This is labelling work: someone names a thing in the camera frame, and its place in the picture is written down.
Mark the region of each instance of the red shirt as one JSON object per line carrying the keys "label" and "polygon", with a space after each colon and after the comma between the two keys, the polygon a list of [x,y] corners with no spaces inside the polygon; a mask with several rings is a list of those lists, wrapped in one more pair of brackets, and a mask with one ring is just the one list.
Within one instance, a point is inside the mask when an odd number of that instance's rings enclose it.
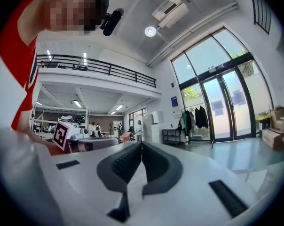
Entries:
{"label": "red shirt", "polygon": [[32,92],[38,74],[35,51],[36,38],[27,46],[21,40],[17,27],[19,17],[32,1],[22,1],[12,13],[0,34],[0,57],[14,78],[27,92],[25,99],[15,115],[11,125],[12,129],[17,128],[20,113],[32,109]]}

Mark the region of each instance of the round ceiling light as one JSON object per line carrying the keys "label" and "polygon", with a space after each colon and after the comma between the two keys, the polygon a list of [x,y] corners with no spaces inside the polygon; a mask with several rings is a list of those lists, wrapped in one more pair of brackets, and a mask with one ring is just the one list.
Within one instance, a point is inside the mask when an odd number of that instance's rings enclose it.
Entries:
{"label": "round ceiling light", "polygon": [[147,37],[152,37],[152,36],[155,36],[155,34],[156,34],[156,32],[157,32],[157,30],[154,28],[154,27],[147,27],[146,29],[145,29],[145,35],[147,36]]}

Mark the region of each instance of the double door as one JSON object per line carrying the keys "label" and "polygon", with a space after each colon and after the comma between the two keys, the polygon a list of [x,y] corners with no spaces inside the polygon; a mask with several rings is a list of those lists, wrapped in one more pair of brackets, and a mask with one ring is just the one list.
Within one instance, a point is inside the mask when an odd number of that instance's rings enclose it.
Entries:
{"label": "double door", "polygon": [[215,142],[254,137],[252,100],[239,69],[233,68],[201,82]]}

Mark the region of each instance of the black slot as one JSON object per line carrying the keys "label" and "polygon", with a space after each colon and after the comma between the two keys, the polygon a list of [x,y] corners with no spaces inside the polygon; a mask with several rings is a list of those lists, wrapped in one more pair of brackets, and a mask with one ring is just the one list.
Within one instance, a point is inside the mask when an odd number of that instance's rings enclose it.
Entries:
{"label": "black slot", "polygon": [[72,160],[72,161],[66,161],[66,162],[58,163],[56,166],[60,170],[60,169],[69,168],[69,167],[75,166],[77,164],[80,164],[80,162],[77,161],[77,160]]}
{"label": "black slot", "polygon": [[233,218],[247,210],[247,206],[222,181],[209,185]]}

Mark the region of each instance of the ceiling vent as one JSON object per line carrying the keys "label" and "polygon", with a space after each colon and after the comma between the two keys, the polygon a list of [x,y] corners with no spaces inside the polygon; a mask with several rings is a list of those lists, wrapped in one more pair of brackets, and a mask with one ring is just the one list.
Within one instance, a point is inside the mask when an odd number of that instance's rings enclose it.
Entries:
{"label": "ceiling vent", "polygon": [[165,0],[152,15],[160,21],[159,27],[170,28],[188,12],[186,4],[181,0]]}

